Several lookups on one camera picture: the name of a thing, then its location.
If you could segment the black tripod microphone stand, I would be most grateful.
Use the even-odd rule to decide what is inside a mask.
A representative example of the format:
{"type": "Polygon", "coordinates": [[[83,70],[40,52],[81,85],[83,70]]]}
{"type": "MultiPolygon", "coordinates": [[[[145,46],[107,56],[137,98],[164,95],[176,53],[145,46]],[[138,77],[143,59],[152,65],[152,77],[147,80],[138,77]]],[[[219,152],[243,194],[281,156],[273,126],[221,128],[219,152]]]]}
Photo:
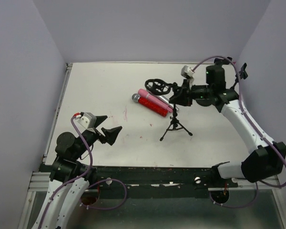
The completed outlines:
{"type": "MultiPolygon", "coordinates": [[[[173,91],[174,95],[178,95],[178,93],[182,91],[181,87],[178,86],[177,83],[166,83],[161,79],[149,79],[145,81],[144,86],[150,93],[157,96],[169,94],[171,90],[173,91]]],[[[163,136],[160,138],[160,141],[164,140],[167,132],[178,131],[182,129],[186,131],[189,136],[193,136],[193,134],[180,123],[180,121],[177,119],[177,116],[178,114],[176,103],[173,103],[173,116],[170,117],[170,124],[164,132],[163,136]]]]}

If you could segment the red glitter microphone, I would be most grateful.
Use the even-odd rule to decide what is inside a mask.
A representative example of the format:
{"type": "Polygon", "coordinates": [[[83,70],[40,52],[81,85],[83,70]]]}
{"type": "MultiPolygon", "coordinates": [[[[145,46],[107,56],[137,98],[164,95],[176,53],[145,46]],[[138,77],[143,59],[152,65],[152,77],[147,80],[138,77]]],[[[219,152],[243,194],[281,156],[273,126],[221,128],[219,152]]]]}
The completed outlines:
{"type": "Polygon", "coordinates": [[[167,114],[169,113],[167,110],[161,108],[160,106],[148,101],[147,99],[140,97],[139,94],[133,94],[132,95],[132,100],[136,103],[140,103],[141,105],[149,108],[150,110],[158,113],[159,115],[166,117],[167,114]]]}

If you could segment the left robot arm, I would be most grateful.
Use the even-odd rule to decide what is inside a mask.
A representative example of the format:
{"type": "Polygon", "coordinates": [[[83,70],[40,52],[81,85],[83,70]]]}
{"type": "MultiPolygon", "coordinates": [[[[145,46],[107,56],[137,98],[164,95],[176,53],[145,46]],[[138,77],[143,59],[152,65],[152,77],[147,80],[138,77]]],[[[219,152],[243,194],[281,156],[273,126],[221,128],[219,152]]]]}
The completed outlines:
{"type": "Polygon", "coordinates": [[[108,117],[76,113],[71,124],[78,136],[61,133],[56,140],[56,158],[51,166],[46,198],[33,225],[34,229],[61,229],[88,186],[97,183],[97,169],[92,166],[95,142],[113,145],[121,126],[100,131],[97,127],[108,117]]]}

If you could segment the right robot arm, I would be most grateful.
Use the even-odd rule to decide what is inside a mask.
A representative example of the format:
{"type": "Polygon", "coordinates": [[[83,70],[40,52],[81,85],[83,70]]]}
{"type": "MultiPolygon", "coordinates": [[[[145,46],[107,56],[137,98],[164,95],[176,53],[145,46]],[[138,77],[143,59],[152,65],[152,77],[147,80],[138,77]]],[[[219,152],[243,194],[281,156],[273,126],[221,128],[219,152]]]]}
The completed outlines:
{"type": "Polygon", "coordinates": [[[191,106],[195,100],[200,105],[216,107],[242,138],[248,157],[242,162],[224,162],[215,166],[222,179],[240,178],[251,183],[278,175],[286,169],[286,145],[276,142],[257,124],[245,108],[239,93],[227,88],[225,70],[221,65],[206,67],[206,84],[194,85],[194,69],[185,65],[181,70],[183,84],[173,83],[174,95],[170,102],[191,106]]]}

